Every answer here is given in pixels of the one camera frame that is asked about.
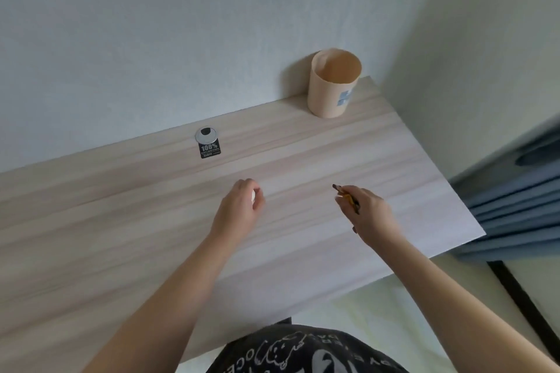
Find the person's left hand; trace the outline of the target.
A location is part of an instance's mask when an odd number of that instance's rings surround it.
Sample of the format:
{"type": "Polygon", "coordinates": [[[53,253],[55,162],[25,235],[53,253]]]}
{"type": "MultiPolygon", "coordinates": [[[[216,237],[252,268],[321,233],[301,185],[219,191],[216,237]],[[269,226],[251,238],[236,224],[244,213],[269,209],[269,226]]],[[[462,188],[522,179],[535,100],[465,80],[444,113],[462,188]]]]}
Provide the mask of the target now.
{"type": "Polygon", "coordinates": [[[243,180],[238,180],[222,199],[211,226],[211,235],[239,243],[256,226],[260,215],[255,222],[246,221],[243,215],[243,180]]]}

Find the person's right hand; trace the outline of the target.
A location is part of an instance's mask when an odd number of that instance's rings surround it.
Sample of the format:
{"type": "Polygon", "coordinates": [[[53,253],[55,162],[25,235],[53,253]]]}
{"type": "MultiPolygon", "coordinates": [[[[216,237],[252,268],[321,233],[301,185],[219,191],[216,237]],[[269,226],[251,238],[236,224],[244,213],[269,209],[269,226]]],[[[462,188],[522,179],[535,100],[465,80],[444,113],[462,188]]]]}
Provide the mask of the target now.
{"type": "Polygon", "coordinates": [[[362,241],[383,256],[391,245],[403,240],[400,226],[388,203],[373,193],[372,216],[345,216],[362,241]]]}

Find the orange pencil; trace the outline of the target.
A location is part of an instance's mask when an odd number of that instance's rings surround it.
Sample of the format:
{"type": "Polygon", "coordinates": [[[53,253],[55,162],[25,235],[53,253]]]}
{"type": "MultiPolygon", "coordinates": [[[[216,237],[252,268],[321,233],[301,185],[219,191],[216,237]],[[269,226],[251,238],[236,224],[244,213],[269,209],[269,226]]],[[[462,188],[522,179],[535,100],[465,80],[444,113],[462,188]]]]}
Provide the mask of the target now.
{"type": "Polygon", "coordinates": [[[333,184],[332,187],[337,192],[337,198],[345,199],[356,214],[360,213],[360,203],[351,194],[346,192],[341,186],[333,184]]]}

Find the person's left forearm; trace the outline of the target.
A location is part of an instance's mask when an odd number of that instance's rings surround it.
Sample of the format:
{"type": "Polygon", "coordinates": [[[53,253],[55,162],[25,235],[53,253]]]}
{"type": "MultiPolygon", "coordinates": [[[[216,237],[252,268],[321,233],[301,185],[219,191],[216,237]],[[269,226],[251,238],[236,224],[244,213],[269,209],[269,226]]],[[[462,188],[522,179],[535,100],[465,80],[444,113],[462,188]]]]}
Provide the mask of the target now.
{"type": "Polygon", "coordinates": [[[82,373],[174,373],[218,276],[245,235],[212,230],[82,373]]]}

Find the person's right forearm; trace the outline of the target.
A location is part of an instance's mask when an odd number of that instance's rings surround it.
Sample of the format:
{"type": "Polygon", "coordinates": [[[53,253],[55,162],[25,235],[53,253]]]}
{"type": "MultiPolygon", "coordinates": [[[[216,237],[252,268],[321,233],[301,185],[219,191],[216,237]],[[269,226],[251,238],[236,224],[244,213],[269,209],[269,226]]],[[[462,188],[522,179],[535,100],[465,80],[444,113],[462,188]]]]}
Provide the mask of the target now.
{"type": "Polygon", "coordinates": [[[551,358],[405,237],[375,235],[370,246],[414,299],[458,373],[560,373],[551,358]]]}

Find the black sticker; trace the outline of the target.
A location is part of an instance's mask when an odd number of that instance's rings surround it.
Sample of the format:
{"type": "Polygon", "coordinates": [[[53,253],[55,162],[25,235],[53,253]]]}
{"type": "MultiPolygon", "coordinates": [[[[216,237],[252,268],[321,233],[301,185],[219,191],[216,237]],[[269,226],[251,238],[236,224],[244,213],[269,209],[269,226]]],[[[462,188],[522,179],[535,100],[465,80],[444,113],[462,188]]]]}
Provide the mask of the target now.
{"type": "Polygon", "coordinates": [[[207,159],[209,157],[213,157],[221,154],[219,139],[216,139],[212,143],[207,143],[207,144],[199,143],[198,145],[199,145],[201,159],[207,159]]]}

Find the beige cup with blue print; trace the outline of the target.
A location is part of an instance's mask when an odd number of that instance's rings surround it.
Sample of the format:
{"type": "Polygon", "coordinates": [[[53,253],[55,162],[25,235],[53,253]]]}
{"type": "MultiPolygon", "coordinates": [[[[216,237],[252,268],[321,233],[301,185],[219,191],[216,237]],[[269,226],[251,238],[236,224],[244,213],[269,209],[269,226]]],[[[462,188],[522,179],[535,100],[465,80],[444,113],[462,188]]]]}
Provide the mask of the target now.
{"type": "Polygon", "coordinates": [[[318,51],[312,58],[307,106],[319,118],[341,116],[362,73],[360,59],[339,48],[318,51]]]}

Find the black printed clothing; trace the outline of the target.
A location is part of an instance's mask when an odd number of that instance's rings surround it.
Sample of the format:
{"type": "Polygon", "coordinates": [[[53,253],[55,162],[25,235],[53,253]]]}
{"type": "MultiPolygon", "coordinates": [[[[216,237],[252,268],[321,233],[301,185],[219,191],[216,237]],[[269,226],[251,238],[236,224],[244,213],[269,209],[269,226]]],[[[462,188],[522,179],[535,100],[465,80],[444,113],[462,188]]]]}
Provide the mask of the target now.
{"type": "Polygon", "coordinates": [[[228,343],[206,373],[409,373],[351,334],[278,323],[228,343]]]}

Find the blue curtain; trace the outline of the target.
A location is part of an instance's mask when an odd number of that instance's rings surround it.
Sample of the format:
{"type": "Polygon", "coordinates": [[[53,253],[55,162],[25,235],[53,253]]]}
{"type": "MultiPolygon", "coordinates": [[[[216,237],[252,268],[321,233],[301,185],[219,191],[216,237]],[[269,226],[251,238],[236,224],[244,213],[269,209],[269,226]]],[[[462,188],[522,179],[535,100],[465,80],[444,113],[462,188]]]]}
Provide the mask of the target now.
{"type": "Polygon", "coordinates": [[[462,261],[560,256],[560,123],[453,187],[484,231],[462,261]]]}

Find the black floor strip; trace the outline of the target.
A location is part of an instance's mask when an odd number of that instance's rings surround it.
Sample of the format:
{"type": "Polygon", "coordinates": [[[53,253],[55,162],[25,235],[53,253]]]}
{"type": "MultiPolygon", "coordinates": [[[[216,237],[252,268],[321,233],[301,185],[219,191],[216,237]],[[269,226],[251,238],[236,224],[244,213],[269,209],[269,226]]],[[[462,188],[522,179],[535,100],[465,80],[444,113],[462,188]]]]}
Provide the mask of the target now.
{"type": "Polygon", "coordinates": [[[549,325],[528,293],[502,261],[490,261],[486,264],[500,281],[500,284],[536,333],[552,359],[560,365],[560,337],[549,325]]]}

